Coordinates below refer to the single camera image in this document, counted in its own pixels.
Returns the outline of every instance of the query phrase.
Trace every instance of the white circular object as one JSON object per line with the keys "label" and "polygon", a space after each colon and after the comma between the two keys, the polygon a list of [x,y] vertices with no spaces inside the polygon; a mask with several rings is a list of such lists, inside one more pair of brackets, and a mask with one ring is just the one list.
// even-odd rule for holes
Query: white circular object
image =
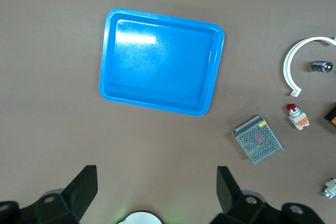
{"label": "white circular object", "polygon": [[285,62],[283,63],[283,75],[285,77],[285,80],[286,80],[288,86],[290,86],[293,89],[293,91],[290,94],[292,97],[298,97],[300,92],[302,91],[302,89],[299,88],[299,86],[297,86],[295,84],[295,82],[293,81],[292,75],[290,73],[290,65],[292,63],[293,57],[301,47],[303,47],[305,44],[307,44],[311,41],[315,41],[315,40],[320,40],[320,41],[323,41],[323,42],[328,43],[330,45],[336,46],[336,38],[331,39],[331,38],[327,38],[327,37],[313,37],[313,38],[308,38],[308,39],[304,39],[304,40],[300,41],[295,46],[293,46],[292,49],[289,50],[289,52],[288,52],[288,54],[285,58]]}
{"label": "white circular object", "polygon": [[160,220],[149,212],[135,212],[128,215],[126,219],[119,224],[162,224]]}

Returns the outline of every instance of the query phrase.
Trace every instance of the blue plastic tray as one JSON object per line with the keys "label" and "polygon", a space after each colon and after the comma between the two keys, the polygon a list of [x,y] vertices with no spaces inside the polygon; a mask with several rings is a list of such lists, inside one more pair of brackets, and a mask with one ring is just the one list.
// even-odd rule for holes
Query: blue plastic tray
{"label": "blue plastic tray", "polygon": [[114,9],[106,17],[99,91],[109,101],[203,115],[223,43],[214,24]]}

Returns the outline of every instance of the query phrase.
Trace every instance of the metal cylinder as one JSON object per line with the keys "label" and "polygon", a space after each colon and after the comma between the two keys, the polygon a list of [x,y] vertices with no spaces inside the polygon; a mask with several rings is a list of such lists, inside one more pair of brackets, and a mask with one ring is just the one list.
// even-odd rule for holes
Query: metal cylinder
{"label": "metal cylinder", "polygon": [[328,73],[332,70],[333,64],[330,61],[314,61],[311,64],[313,71]]}

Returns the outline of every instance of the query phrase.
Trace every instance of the screw hole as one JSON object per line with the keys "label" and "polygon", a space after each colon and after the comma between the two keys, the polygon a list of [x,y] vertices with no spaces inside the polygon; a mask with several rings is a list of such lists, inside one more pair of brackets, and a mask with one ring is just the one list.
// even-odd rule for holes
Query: screw hole
{"label": "screw hole", "polygon": [[299,214],[299,215],[303,214],[303,210],[299,206],[292,205],[292,206],[289,207],[289,209],[296,214]]}
{"label": "screw hole", "polygon": [[3,206],[0,207],[0,212],[6,211],[8,208],[9,208],[8,205],[3,205]]}
{"label": "screw hole", "polygon": [[251,197],[251,196],[247,197],[245,200],[252,205],[255,205],[256,203],[258,203],[258,201],[254,197]]}
{"label": "screw hole", "polygon": [[54,198],[53,196],[48,197],[48,198],[46,198],[46,199],[44,200],[44,203],[50,203],[50,202],[53,202],[54,199],[55,199],[55,198]]}

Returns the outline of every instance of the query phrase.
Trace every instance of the yellow label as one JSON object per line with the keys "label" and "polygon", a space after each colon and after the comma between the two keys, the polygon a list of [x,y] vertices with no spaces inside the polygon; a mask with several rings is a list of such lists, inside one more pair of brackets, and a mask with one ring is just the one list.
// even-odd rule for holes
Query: yellow label
{"label": "yellow label", "polygon": [[266,124],[267,124],[266,121],[263,121],[262,123],[259,124],[259,127],[261,128],[261,127],[265,126]]}

